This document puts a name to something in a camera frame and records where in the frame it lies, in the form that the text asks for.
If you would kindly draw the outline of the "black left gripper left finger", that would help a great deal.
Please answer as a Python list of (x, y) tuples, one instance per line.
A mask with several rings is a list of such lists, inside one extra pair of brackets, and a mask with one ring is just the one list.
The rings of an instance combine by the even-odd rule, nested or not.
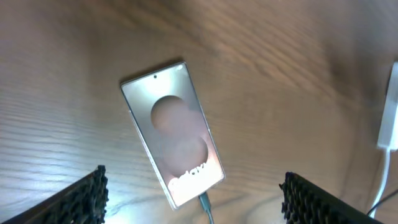
[(106, 168), (93, 172), (3, 224), (102, 224), (109, 201)]

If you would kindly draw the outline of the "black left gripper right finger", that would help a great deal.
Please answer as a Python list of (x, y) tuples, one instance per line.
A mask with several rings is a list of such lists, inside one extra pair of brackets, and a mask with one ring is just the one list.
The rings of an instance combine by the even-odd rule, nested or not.
[(382, 224), (294, 172), (286, 172), (279, 187), (288, 224)]

